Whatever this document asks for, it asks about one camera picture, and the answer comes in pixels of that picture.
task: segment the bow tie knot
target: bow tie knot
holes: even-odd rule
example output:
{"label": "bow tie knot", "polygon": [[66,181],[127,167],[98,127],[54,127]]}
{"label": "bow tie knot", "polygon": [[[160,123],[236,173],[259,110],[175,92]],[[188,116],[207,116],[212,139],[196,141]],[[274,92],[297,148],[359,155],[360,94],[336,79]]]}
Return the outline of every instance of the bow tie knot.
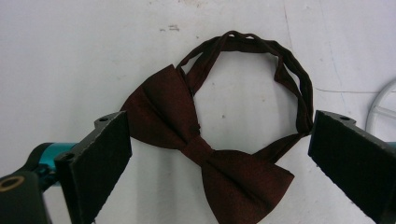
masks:
{"label": "bow tie knot", "polygon": [[180,150],[190,160],[197,163],[199,166],[210,157],[215,151],[212,147],[200,136],[196,136]]}

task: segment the white background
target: white background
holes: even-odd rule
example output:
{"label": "white background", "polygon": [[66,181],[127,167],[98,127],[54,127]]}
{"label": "white background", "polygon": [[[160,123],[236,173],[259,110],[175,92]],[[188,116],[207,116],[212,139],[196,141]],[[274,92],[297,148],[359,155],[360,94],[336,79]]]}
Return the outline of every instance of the white background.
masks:
{"label": "white background", "polygon": [[[376,94],[396,78],[395,11],[391,0],[0,1],[0,176],[41,143],[79,142],[147,77],[229,30],[290,49],[311,76],[315,109],[364,128]],[[272,80],[275,62],[220,55],[195,96],[214,149],[252,153],[295,132],[296,99]],[[378,137],[395,140],[395,126],[380,120]],[[374,223],[307,156],[309,139],[277,163],[296,177],[261,223]],[[217,223],[196,164],[178,151],[132,146],[97,223]],[[70,223],[61,188],[45,199],[55,224]]]}

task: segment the bow tie wing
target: bow tie wing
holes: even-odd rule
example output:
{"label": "bow tie wing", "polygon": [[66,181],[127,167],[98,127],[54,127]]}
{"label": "bow tie wing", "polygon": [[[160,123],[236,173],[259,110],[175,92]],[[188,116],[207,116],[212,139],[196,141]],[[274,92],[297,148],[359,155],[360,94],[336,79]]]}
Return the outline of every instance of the bow tie wing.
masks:
{"label": "bow tie wing", "polygon": [[280,202],[294,176],[235,150],[215,151],[202,166],[205,195],[220,224],[255,224]]}
{"label": "bow tie wing", "polygon": [[157,147],[182,148],[200,133],[190,91],[173,65],[149,77],[121,110],[131,136]]}

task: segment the dark red bow tie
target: dark red bow tie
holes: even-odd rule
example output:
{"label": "dark red bow tie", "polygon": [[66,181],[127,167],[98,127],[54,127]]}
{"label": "dark red bow tie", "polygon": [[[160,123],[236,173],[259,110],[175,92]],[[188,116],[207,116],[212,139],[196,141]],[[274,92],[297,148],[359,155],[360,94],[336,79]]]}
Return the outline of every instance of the dark red bow tie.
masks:
{"label": "dark red bow tie", "polygon": [[[298,99],[297,133],[281,138],[250,155],[237,150],[214,150],[200,136],[193,95],[203,85],[221,51],[271,53],[278,58],[275,81]],[[190,72],[181,66],[202,53]],[[285,65],[300,79],[300,88]],[[180,150],[202,168],[205,195],[221,224],[257,223],[282,199],[294,176],[275,165],[312,128],[312,84],[290,51],[275,41],[228,32],[204,42],[175,68],[165,67],[149,77],[127,99],[131,136],[156,147]]]}

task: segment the white cable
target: white cable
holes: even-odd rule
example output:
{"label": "white cable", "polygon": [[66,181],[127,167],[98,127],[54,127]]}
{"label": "white cable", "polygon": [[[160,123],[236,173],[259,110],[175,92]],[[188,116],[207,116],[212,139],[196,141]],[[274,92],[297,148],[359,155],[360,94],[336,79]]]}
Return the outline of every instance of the white cable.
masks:
{"label": "white cable", "polygon": [[370,108],[366,121],[366,132],[374,135],[376,115],[380,114],[389,118],[396,119],[396,111],[389,110],[380,106],[382,100],[396,89],[396,79],[391,81],[376,97]]}

